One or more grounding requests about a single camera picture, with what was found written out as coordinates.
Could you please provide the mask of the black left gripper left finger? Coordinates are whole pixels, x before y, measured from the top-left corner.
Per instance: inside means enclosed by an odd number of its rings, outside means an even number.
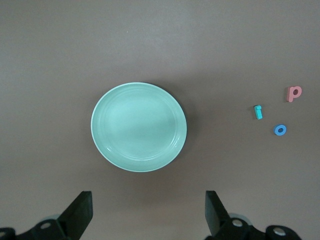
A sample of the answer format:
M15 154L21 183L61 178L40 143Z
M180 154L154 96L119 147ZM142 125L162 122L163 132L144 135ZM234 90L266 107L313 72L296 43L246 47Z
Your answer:
M91 191L82 191L56 219L37 223L28 231L16 234L14 228L0 229L2 240L79 240L93 218Z

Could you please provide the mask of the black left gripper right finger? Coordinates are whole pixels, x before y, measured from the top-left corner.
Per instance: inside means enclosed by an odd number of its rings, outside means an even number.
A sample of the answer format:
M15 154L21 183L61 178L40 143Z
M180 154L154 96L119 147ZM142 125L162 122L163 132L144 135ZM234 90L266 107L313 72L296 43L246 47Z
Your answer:
M207 240L299 240L291 228L270 225L260 231L239 217L231 217L214 190L205 192L205 219L210 230Z

